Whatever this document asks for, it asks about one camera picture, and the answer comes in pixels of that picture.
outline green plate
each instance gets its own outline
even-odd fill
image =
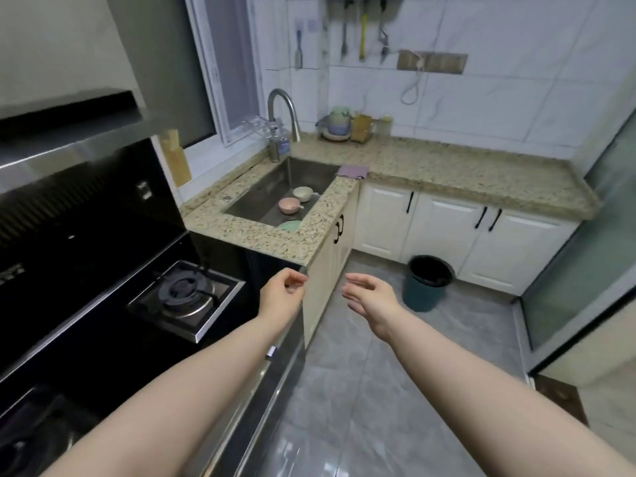
[[[300,223],[301,221],[287,221],[286,223],[282,223],[279,228],[293,233],[298,230]]]

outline stainless steel sink basin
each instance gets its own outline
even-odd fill
[[[254,184],[248,192],[236,199],[225,213],[270,226],[302,220],[327,190],[337,172],[336,165],[288,157]],[[309,202],[303,203],[304,208],[296,214],[283,214],[278,207],[278,201],[283,197],[293,197],[292,192],[298,186],[311,187],[318,195],[314,194]]]

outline person's left hand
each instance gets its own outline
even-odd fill
[[[307,276],[285,268],[276,273],[261,289],[258,314],[280,322],[284,326],[300,308],[305,296]]]

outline white cable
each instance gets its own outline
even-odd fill
[[[415,105],[417,101],[420,99],[420,80],[422,80],[422,75],[424,75],[424,57],[422,55],[417,54],[413,50],[406,50],[411,52],[413,55],[419,58],[417,62],[417,70],[415,71],[415,83],[404,89],[402,95],[400,96],[400,102],[405,105]],[[405,102],[404,96],[409,93],[411,90],[415,89],[415,99],[413,102]]]

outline gooseneck faucet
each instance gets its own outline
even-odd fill
[[[298,117],[296,116],[296,108],[294,107],[294,102],[291,101],[290,95],[285,92],[282,88],[275,88],[270,92],[269,97],[267,97],[267,116],[270,121],[274,121],[274,99],[276,95],[280,95],[282,100],[285,101],[287,108],[290,110],[290,118],[291,118],[291,136],[295,142],[300,142],[300,128],[298,127]],[[279,142],[280,140],[276,137],[275,134],[272,134],[270,137],[270,159],[272,162],[278,162],[281,160],[281,156],[279,154]]]

